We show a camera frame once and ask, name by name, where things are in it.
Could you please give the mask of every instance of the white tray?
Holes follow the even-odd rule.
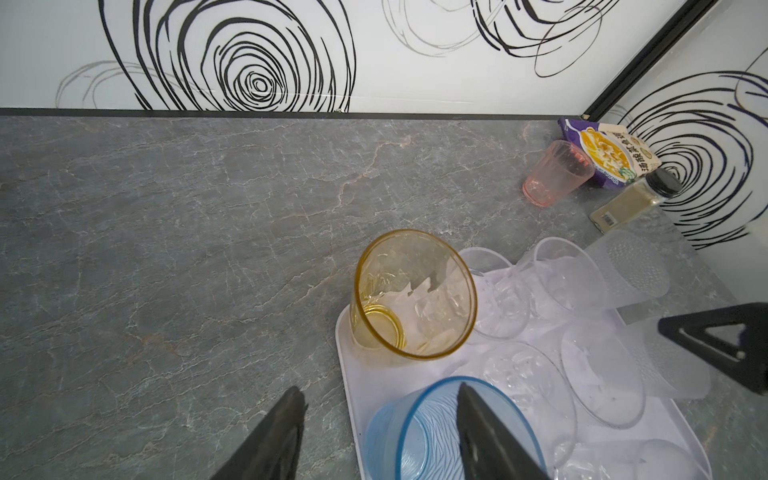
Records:
[[[616,310],[607,310],[600,320],[611,326],[623,325]],[[536,334],[526,329],[516,340],[526,341]],[[362,480],[369,480],[362,464],[362,436],[376,411],[391,400],[398,399],[440,380],[452,365],[475,356],[487,345],[465,344],[453,354],[430,362],[413,362],[396,368],[372,369],[353,354],[352,330],[349,327],[349,306],[336,322],[336,348],[339,350],[341,373],[344,379],[346,404],[355,437],[357,464]],[[677,405],[670,399],[648,397],[643,418],[631,429],[615,430],[579,423],[579,442],[606,440],[664,439],[690,452],[710,478],[712,469],[707,454],[685,421]]]

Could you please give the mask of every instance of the seasoning jar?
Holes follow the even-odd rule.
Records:
[[[589,216],[601,232],[631,222],[653,205],[672,198],[683,190],[683,184],[668,170],[657,168],[625,187],[621,193]]]

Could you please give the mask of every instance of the gray marble countertop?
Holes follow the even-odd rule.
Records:
[[[300,478],[358,478],[333,338],[365,246],[395,228],[517,260],[587,246],[610,194],[548,209],[522,181],[553,121],[0,118],[5,478],[209,478],[291,385]],[[733,303],[658,210],[665,297]],[[720,374],[681,402],[715,478],[768,471],[766,404]]]

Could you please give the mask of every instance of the seasoning packet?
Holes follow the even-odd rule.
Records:
[[[624,125],[560,118],[563,137],[587,152],[594,163],[592,183],[603,188],[623,188],[656,170],[659,157]]]

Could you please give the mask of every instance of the clear glass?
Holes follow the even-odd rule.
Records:
[[[566,239],[543,239],[515,268],[533,292],[536,312],[545,319],[605,308],[606,287],[600,269]]]
[[[605,279],[607,308],[658,298],[670,289],[664,259],[632,233],[612,230],[585,251]]]
[[[469,268],[478,294],[478,316],[468,342],[483,339],[508,340],[528,325],[533,297],[516,281],[509,260],[499,253],[481,247],[466,248],[458,253]]]
[[[554,480],[710,480],[690,453],[661,439],[576,446]]]
[[[549,207],[594,175],[594,165],[582,149],[565,140],[555,140],[523,184],[523,194],[532,204]]]
[[[640,368],[646,393],[668,399],[704,398],[711,387],[709,365],[659,334],[658,324],[658,317],[650,318],[618,332]]]
[[[464,260],[418,230],[395,230],[360,257],[349,308],[356,343],[410,359],[446,356],[467,340],[477,294]]]
[[[571,456],[576,443],[571,387],[544,353],[525,343],[504,343],[452,375],[477,377],[506,394],[531,424],[550,473]]]
[[[645,210],[666,199],[666,197],[657,194],[648,186],[648,182],[641,178],[625,187],[620,194],[603,207],[598,208],[589,216],[589,219],[601,232],[607,233],[616,227],[630,223]]]
[[[362,460],[372,480],[464,478],[458,449],[458,388],[471,386],[534,462],[545,469],[536,437],[520,410],[494,386],[454,376],[383,406],[362,442]]]
[[[640,370],[604,325],[568,323],[533,343],[558,365],[587,414],[582,415],[584,421],[629,429],[643,417],[645,389]]]

